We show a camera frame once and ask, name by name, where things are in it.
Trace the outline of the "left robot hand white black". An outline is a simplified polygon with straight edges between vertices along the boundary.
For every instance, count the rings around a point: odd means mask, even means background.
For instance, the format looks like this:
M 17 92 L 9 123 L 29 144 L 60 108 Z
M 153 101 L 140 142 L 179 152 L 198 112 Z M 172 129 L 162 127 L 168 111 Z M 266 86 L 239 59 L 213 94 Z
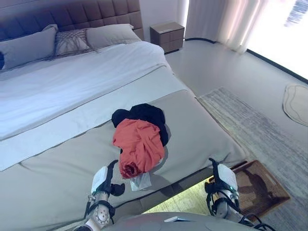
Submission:
M 113 169 L 118 160 L 112 161 L 108 166 L 103 166 L 93 177 L 91 194 L 105 192 L 108 195 L 121 196 L 125 192 L 125 184 L 113 184 Z

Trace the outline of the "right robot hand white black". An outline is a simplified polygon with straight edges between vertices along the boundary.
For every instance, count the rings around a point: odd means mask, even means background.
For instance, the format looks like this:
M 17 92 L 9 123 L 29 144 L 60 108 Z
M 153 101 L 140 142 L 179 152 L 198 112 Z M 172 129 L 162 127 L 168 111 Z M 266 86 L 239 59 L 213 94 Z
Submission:
M 218 190 L 226 190 L 231 193 L 238 193 L 238 185 L 235 173 L 224 164 L 220 164 L 213 158 L 209 158 L 212 162 L 214 183 L 205 185 L 207 193 L 217 192 Z

